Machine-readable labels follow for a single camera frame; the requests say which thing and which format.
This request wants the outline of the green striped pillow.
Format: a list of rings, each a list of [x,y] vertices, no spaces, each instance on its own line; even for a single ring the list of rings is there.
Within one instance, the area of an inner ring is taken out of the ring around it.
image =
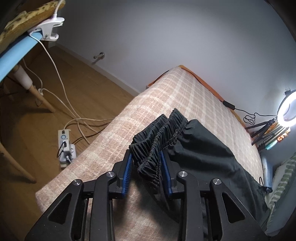
[[[275,236],[287,224],[295,209],[295,155],[277,168],[273,177],[273,192],[265,200],[270,209],[266,234]]]

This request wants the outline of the plaid bed mattress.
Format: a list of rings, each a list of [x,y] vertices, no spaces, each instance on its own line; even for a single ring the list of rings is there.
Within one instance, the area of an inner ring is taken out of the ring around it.
[[[165,200],[160,164],[170,158],[199,181],[220,178],[261,225],[268,208],[262,164],[249,133],[197,77],[176,67],[135,97],[73,164],[36,193],[45,211],[73,179],[92,180],[134,153],[126,200],[114,202],[117,240],[176,240],[180,203]]]

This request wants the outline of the black tripod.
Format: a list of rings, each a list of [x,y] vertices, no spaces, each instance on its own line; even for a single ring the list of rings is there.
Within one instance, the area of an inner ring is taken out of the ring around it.
[[[245,128],[245,130],[250,130],[250,129],[253,129],[253,128],[257,128],[257,127],[261,127],[260,129],[258,129],[257,131],[255,132],[252,132],[250,134],[250,137],[252,138],[252,143],[251,145],[255,145],[257,142],[259,142],[262,137],[264,136],[264,134],[268,131],[268,129],[276,122],[276,118],[272,118],[268,121],[264,121],[262,123],[258,123],[258,124],[255,124],[253,126],[248,126]]]

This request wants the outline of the blue chair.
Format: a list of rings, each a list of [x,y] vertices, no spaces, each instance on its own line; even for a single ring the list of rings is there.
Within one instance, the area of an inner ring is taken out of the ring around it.
[[[55,108],[40,94],[34,87],[31,78],[27,75],[22,66],[19,65],[27,53],[41,40],[42,34],[31,33],[18,38],[6,51],[1,54],[1,80],[12,72],[17,81],[25,90],[28,90],[36,97],[50,112],[54,113]]]

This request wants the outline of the wall door stopper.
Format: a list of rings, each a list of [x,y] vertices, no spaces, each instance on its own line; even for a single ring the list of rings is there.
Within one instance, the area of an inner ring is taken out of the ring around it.
[[[98,55],[94,56],[93,59],[95,61],[99,61],[99,60],[104,59],[104,57],[105,57],[105,53],[104,52],[100,52]]]

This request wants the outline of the leopard print cloth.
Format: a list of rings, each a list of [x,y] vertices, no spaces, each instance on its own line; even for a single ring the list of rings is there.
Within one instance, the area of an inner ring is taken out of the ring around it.
[[[58,1],[50,1],[34,11],[23,11],[8,22],[1,32],[1,52],[4,52],[11,43],[25,32],[28,32],[29,29],[50,18],[57,3]],[[66,2],[63,1],[58,10],[62,9],[65,4]]]

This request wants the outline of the white power strip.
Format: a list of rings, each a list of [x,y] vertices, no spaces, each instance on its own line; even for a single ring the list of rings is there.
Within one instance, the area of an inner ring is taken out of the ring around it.
[[[76,147],[70,141],[70,130],[58,130],[58,153],[57,158],[61,169],[69,166],[76,159]]]

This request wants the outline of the white clip desk lamp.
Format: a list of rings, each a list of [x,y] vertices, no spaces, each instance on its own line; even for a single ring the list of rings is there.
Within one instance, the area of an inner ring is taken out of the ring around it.
[[[63,1],[59,0],[54,9],[53,15],[29,29],[28,34],[31,36],[33,33],[40,32],[40,34],[42,35],[41,41],[57,41],[59,35],[57,33],[53,33],[53,28],[61,27],[65,21],[63,17],[58,17],[58,9],[60,8],[62,3]]]

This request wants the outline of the black pants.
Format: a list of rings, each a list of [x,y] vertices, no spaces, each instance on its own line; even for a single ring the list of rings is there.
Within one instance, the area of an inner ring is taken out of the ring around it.
[[[180,202],[165,194],[160,152],[194,175],[199,182],[219,178],[266,230],[270,210],[261,186],[234,157],[230,149],[198,120],[187,120],[177,109],[159,116],[136,134],[129,146],[138,177],[158,206],[174,221],[180,220]]]

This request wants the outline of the colourful hanging fabrics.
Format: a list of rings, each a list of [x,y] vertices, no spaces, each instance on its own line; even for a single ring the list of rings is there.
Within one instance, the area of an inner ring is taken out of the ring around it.
[[[259,152],[272,149],[277,143],[280,143],[290,133],[290,127],[284,127],[278,123],[273,124],[268,131],[263,135],[262,139],[257,144]]]

